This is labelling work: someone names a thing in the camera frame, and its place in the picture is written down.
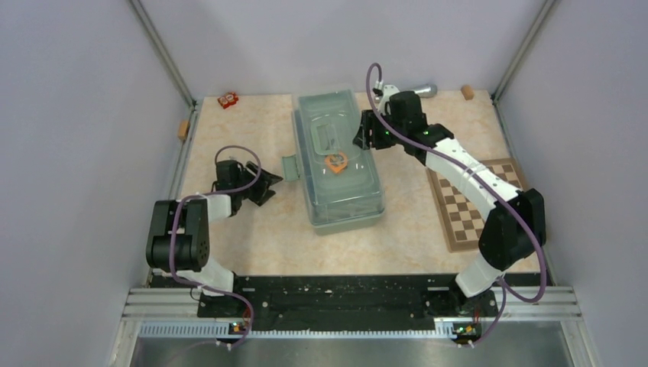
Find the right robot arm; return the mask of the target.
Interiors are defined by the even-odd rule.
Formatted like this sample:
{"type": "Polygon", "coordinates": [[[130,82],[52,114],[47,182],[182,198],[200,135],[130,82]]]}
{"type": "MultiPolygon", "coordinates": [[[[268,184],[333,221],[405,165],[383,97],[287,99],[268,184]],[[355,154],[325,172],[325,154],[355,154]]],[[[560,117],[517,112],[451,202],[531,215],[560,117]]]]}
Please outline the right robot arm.
{"type": "Polygon", "coordinates": [[[450,285],[450,309],[458,315],[470,314],[478,306],[479,296],[496,282],[510,290],[504,274],[532,253],[540,266],[539,290],[534,297],[516,291],[511,294],[527,303],[541,300],[547,286],[546,260],[541,249],[546,239],[542,194],[504,181],[472,157],[444,125],[428,124],[415,92],[393,88],[381,92],[381,99],[376,101],[377,92],[366,92],[370,109],[361,114],[354,145],[363,150],[402,146],[427,169],[447,179],[485,220],[478,254],[450,285]]]}

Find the translucent green plastic toolbox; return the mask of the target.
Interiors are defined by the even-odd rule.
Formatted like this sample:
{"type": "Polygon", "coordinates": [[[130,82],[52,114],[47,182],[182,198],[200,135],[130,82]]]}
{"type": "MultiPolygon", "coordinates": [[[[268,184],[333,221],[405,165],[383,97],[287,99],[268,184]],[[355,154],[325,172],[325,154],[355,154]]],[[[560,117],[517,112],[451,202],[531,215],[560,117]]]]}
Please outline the translucent green plastic toolbox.
{"type": "Polygon", "coordinates": [[[385,211],[384,190],[371,151],[353,143],[361,122],[355,93],[329,87],[291,99],[296,152],[282,158],[283,176],[303,185],[315,233],[374,225],[385,211]]]}

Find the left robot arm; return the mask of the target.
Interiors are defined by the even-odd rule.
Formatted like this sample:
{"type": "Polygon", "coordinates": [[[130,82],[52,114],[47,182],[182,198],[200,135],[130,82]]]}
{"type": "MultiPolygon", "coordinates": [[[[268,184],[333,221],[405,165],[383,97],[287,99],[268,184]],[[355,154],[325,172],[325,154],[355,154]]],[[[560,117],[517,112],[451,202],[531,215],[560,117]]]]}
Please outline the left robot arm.
{"type": "Polygon", "coordinates": [[[168,274],[175,269],[182,284],[200,289],[205,301],[215,300],[225,315],[235,316],[244,309],[245,296],[234,288],[235,273],[211,257],[209,225],[236,215],[244,200],[264,205],[283,178],[251,161],[232,159],[217,161],[215,173],[214,194],[197,194],[184,204],[154,204],[145,259],[152,269],[168,274]]]}

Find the orange tape measure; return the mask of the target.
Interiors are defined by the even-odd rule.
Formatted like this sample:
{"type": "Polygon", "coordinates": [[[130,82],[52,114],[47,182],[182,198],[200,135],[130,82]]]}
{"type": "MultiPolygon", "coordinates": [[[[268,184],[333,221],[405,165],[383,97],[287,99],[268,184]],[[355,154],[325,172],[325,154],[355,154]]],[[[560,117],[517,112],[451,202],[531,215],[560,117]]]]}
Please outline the orange tape measure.
{"type": "Polygon", "coordinates": [[[340,174],[348,167],[348,157],[343,151],[328,154],[325,157],[325,164],[331,172],[340,174]]]}

